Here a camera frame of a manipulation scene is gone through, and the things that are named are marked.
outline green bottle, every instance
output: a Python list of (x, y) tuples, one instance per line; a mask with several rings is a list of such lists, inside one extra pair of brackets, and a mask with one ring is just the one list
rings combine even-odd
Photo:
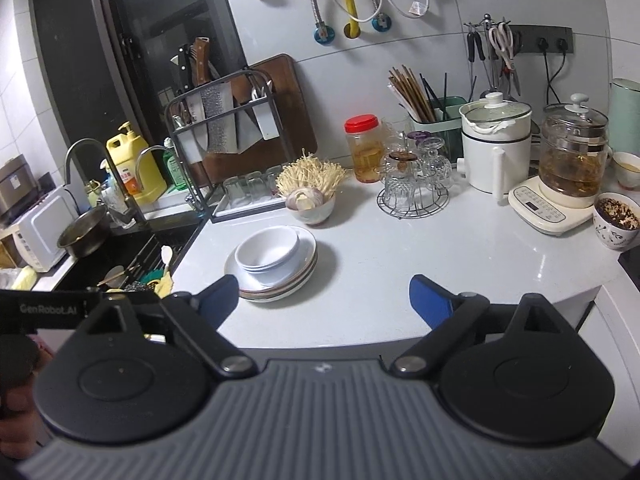
[[(174, 151), (174, 142), (171, 140), (171, 137), (167, 137), (164, 140), (164, 146), (168, 150)], [(184, 177), (180, 172), (180, 163), (175, 158), (175, 154), (164, 152), (162, 154), (162, 161), (171, 175), (171, 180), (174, 181), (175, 189), (180, 191), (187, 189), (187, 183), (184, 181)]]

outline kitchen sink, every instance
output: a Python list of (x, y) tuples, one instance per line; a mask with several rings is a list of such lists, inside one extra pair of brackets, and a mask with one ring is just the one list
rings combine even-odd
[(55, 290), (85, 290), (101, 282), (107, 272), (115, 266), (125, 269), (135, 266), (127, 273), (122, 287), (140, 280), (148, 272), (163, 267), (160, 249), (168, 245), (174, 250), (170, 270), (174, 270), (192, 236), (197, 236), (198, 218), (186, 222), (152, 222), (150, 228), (128, 232), (120, 230), (111, 235), (93, 254), (78, 260)]

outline yellow bottle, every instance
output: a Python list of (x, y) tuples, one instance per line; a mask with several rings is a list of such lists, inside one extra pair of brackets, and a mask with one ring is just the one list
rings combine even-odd
[(147, 153), (140, 161), (140, 180), (136, 180), (136, 160), (138, 155), (149, 145), (143, 137), (131, 129), (129, 121), (118, 128), (121, 134), (107, 140), (107, 150), (111, 155), (118, 173), (138, 204), (149, 204), (158, 199), (166, 191), (166, 182), (151, 153)]

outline onion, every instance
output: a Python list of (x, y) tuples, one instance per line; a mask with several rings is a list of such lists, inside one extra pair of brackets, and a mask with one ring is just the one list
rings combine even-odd
[(324, 203), (324, 196), (315, 187), (299, 187), (287, 196), (285, 205), (294, 211), (306, 211)]

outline person's hand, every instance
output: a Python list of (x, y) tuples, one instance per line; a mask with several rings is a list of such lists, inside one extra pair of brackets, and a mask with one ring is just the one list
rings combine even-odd
[(33, 404), (33, 381), (51, 359), (51, 355), (41, 349), (38, 364), (27, 383), (7, 390), (4, 408), (15, 413), (0, 420), (0, 453), (4, 456), (21, 460), (35, 450), (40, 417)]

